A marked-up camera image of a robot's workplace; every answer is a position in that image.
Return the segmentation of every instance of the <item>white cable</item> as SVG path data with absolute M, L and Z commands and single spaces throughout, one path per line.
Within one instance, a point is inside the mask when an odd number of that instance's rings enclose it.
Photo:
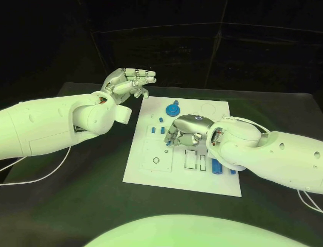
M 262 126 L 259 123 L 253 122 L 252 120 L 249 120 L 246 118 L 241 118 L 241 117 L 236 117 L 234 119 L 237 119 L 240 121 L 244 121 L 244 122 L 259 126 L 266 132 L 270 132 L 270 130 L 265 126 Z
M 63 164 L 64 164 L 64 162 L 65 162 L 65 159 L 67 159 L 67 157 L 68 157 L 70 152 L 71 152 L 71 147 L 70 147 L 70 150 L 68 150 L 67 155 L 65 155 L 65 157 L 64 157 L 64 161 L 60 163 L 60 166 L 57 167 L 57 169 L 55 169 L 45 177 L 42 177 L 42 178 L 39 178 L 39 179 L 37 179 L 37 180 L 32 180 L 32 181 L 26 181 L 26 182 L 0 184 L 0 186 L 6 186 L 6 185 L 19 185 L 19 184 L 31 184 L 31 183 L 35 183 L 35 182 L 44 180 L 47 177 L 50 177 L 50 176 L 55 173 L 55 171 L 57 171 L 57 170 L 60 169 L 60 167 L 63 166 Z
M 8 169 L 9 167 L 12 167 L 13 165 L 16 165 L 25 158 L 26 158 L 26 157 L 21 158 L 15 163 L 12 163 L 9 166 L 6 166 L 6 167 L 0 170 L 0 172 L 2 172 L 5 169 Z
M 312 198 L 311 198 L 309 194 L 306 193 L 306 191 L 305 191 L 305 194 L 306 194 L 306 196 L 309 197 L 309 199 L 311 199 L 314 205 L 317 206 L 317 208 L 312 207 L 312 206 L 306 203 L 306 201 L 305 201 L 305 199 L 304 199 L 304 197 L 302 197 L 302 194 L 301 194 L 301 191 L 299 191 L 299 190 L 298 190 L 298 194 L 299 194 L 299 197 L 301 197 L 301 199 L 302 199 L 305 205 L 306 205 L 311 209 L 314 209 L 315 211 L 323 213 L 323 210 L 319 208 L 318 204 L 317 204 L 315 201 L 312 200 Z

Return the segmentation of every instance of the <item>white robotic arm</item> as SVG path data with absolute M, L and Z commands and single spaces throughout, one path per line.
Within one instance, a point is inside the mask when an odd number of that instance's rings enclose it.
M 120 103 L 130 93 L 148 97 L 142 86 L 151 82 L 155 72 L 117 69 L 101 91 L 32 100 L 2 110 L 0 160 L 52 153 L 104 134 L 114 121 L 127 124 L 132 109 Z
M 323 142 L 283 132 L 262 133 L 247 119 L 181 116 L 166 134 L 169 145 L 204 142 L 208 155 L 230 169 L 249 168 L 262 178 L 323 194 Z

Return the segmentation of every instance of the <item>blue circular object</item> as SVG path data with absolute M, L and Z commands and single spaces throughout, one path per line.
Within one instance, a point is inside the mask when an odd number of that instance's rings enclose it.
M 166 109 L 168 115 L 177 117 L 181 114 L 181 107 L 175 104 L 171 104 Z

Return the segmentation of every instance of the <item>blue block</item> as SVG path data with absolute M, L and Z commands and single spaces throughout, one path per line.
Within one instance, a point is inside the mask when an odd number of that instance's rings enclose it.
M 213 159 L 213 173 L 223 174 L 223 165 L 218 160 Z

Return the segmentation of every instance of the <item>black table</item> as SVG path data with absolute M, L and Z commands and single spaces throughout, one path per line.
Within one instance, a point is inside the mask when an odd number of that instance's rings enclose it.
M 65 83 L 60 96 L 91 93 L 99 84 Z M 309 94 L 149 87 L 152 96 L 223 100 L 233 116 L 270 130 L 323 140 L 323 114 Z M 323 246 L 323 215 L 301 202 L 296 190 L 240 173 L 243 197 L 123 183 L 142 99 L 129 125 L 73 147 L 57 173 L 44 181 L 0 189 L 0 246 L 83 246 L 119 225 L 156 215 L 191 214 L 230 219 L 267 229 L 311 246 Z M 45 176 L 67 150 L 29 157 L 6 182 Z M 314 195 L 323 208 L 323 195 Z

